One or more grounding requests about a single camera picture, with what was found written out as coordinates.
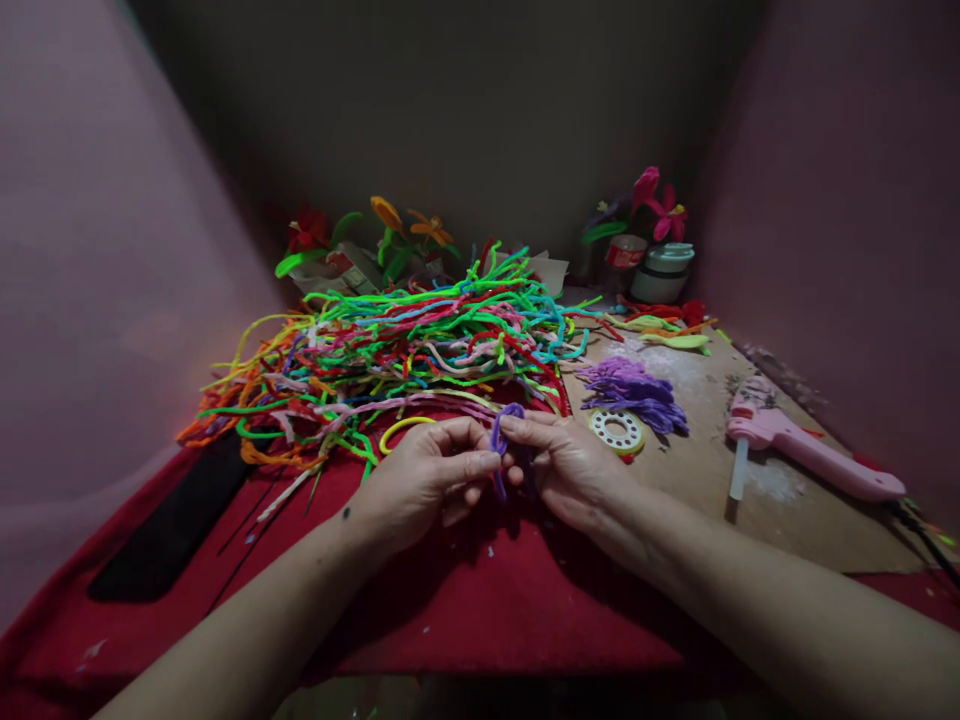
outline electrical cord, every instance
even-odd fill
[[[943,568],[943,571],[956,586],[957,590],[960,590],[960,573],[958,573],[957,569],[950,564],[950,561],[947,560],[946,557],[944,557],[944,554],[940,552],[940,548],[938,548],[936,543],[930,539],[930,536],[926,533],[923,525],[920,524],[920,521],[917,520],[910,512],[908,512],[898,500],[888,500],[885,503],[881,503],[881,505],[888,510],[893,517],[899,520],[900,524],[907,528],[907,530],[917,534],[917,536],[923,541],[923,544],[926,545],[927,550],[930,551],[930,554],[933,555],[933,558],[937,561],[937,564]]]

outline brown cardboard surface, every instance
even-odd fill
[[[687,413],[690,436],[664,438],[662,449],[660,439],[647,429],[645,447],[628,466],[637,482],[659,488],[709,517],[726,518],[752,538],[839,572],[906,573],[933,564],[919,539],[885,511],[834,490],[775,450],[750,453],[744,499],[728,502],[734,448],[725,434],[727,377],[752,375],[756,368],[712,329],[707,332],[712,338],[710,357],[664,346],[638,349],[637,336],[631,333],[623,333],[623,344],[591,335],[588,360],[599,362],[616,352],[642,362],[647,372],[673,383],[674,396]],[[585,422],[590,411],[580,410],[580,405],[589,393],[570,369],[565,369],[564,381],[574,415]],[[801,427],[825,432],[785,393],[778,394],[777,402]],[[829,434],[824,442],[846,452]]]

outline purple pipe cleaner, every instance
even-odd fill
[[[673,385],[644,372],[643,365],[615,355],[599,365],[577,371],[585,387],[595,393],[581,409],[630,410],[654,432],[687,435],[687,415],[673,399]]]
[[[500,411],[500,414],[497,415],[493,421],[493,430],[490,431],[490,449],[498,453],[500,457],[503,457],[504,453],[507,452],[507,439],[500,436],[500,418],[505,415],[522,420],[523,405],[520,403],[510,403]],[[530,493],[531,498],[535,498],[537,496],[537,486],[533,483],[533,466],[530,463],[530,453],[527,448],[521,450],[517,462],[520,465],[520,469],[523,470],[523,481],[527,486],[527,492]],[[506,504],[507,488],[503,484],[503,472],[501,470],[497,470],[493,474],[493,488],[496,490],[497,499],[501,503]]]

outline right hand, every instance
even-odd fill
[[[523,420],[502,417],[500,428],[511,441],[537,449],[534,483],[546,506],[595,538],[621,491],[634,484],[620,458],[572,417],[528,412]],[[523,471],[513,465],[507,477],[517,485]]]

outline pink glue gun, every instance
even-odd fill
[[[743,499],[747,450],[764,450],[771,445],[858,500],[879,503],[906,495],[907,489],[893,475],[871,470],[827,447],[783,411],[771,408],[775,396],[773,383],[759,375],[744,380],[737,389],[727,421],[727,435],[737,441],[731,498]]]

